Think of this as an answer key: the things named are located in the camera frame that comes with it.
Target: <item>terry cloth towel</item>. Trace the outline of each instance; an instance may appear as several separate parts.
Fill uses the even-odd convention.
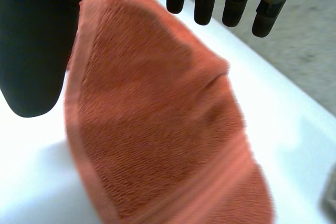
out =
[[[103,223],[272,223],[227,72],[155,0],[82,2],[66,128]]]

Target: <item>towel fold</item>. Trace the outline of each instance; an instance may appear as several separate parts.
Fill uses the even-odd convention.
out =
[[[228,63],[155,0],[84,0],[68,142],[103,223],[269,224]]]

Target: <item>white table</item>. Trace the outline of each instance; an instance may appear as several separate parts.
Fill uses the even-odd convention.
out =
[[[215,20],[195,24],[190,0],[178,18],[231,64],[229,77],[277,223],[331,223],[320,199],[336,164],[335,117]],[[100,223],[66,143],[63,99],[64,90],[52,111],[23,119],[0,95],[0,224]]]

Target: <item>gray carpet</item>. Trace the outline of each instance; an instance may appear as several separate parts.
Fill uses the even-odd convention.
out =
[[[225,0],[213,16],[221,22]],[[269,36],[253,36],[260,0],[249,0],[241,22],[229,28],[253,50],[336,115],[336,0],[287,0]]]

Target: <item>floor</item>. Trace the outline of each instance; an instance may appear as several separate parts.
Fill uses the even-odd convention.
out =
[[[230,29],[280,72],[336,115],[336,0],[287,0],[266,38],[251,27],[260,0],[249,0],[239,25]],[[222,20],[225,0],[213,16]]]

